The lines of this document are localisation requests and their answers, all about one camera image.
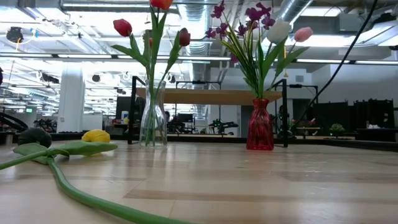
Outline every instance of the red glass vase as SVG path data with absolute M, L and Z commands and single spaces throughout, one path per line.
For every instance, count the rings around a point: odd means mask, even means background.
M 246 149 L 249 150 L 274 150 L 274 134 L 272 133 L 272 120 L 267 112 L 267 99 L 253 100 L 254 111 L 249 120 L 249 134 Z

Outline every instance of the glass vase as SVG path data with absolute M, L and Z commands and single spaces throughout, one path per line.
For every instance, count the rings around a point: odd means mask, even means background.
M 274 150 L 274 133 L 272 120 L 267 112 L 267 99 L 253 100 L 254 111 L 249 120 L 249 134 L 246 149 L 249 150 Z
M 164 113 L 165 81 L 146 80 L 146 104 L 141 120 L 139 144 L 145 147 L 167 145 L 167 121 Z

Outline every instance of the purple orchid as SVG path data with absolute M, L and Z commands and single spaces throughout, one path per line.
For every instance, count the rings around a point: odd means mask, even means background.
M 264 7 L 261 2 L 256 4 L 256 7 L 259 7 L 261 9 L 261 13 L 262 15 L 267 15 L 268 17 L 271 16 L 271 14 L 269 12 L 271 12 L 271 7 Z
M 252 30 L 254 30 L 254 29 L 257 29 L 259 27 L 259 23 L 257 21 L 247 21 L 246 26 L 247 26 L 246 30 L 249 30 L 250 27 L 251 27 Z
M 269 16 L 266 16 L 266 18 L 263 19 L 261 23 L 264 24 L 264 28 L 266 30 L 269 30 L 269 28 L 275 24 L 275 20 L 271 19 Z
M 223 15 L 224 10 L 225 10 L 225 3 L 224 3 L 224 0 L 222 0 L 222 2 L 220 3 L 219 6 L 214 7 L 213 14 L 211 14 L 210 16 L 212 18 L 215 17 L 215 18 L 219 19 Z
M 236 30 L 235 32 L 236 35 L 243 37 L 247 30 L 248 29 L 241 22 L 239 22 L 238 30 Z
M 249 16 L 251 21 L 258 21 L 263 16 L 262 11 L 257 11 L 255 8 L 250 8 L 246 10 L 246 15 Z
M 238 58 L 234 54 L 231 54 L 231 61 L 232 61 L 232 63 L 238 63 L 239 62 Z
M 205 32 L 206 38 L 215 38 L 216 37 L 216 31 L 213 31 L 213 28 L 209 28 L 208 31 Z
M 223 37 L 226 36 L 225 31 L 227 30 L 227 28 L 228 28 L 228 24 L 226 24 L 224 22 L 220 25 L 220 27 L 217 27 L 216 32 L 217 32 L 217 34 L 220 34 L 220 39 L 222 39 Z

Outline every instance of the clear glass vase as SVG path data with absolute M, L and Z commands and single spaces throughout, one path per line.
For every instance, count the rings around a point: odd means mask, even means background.
M 146 104 L 141 120 L 139 144 L 145 147 L 167 145 L 167 121 L 164 113 L 165 81 L 146 80 Z

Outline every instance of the white tulip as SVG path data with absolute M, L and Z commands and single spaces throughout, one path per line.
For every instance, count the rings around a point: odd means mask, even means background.
M 267 33 L 267 39 L 273 44 L 278 44 L 288 36 L 289 31 L 290 24 L 282 19 L 278 19 L 269 29 Z

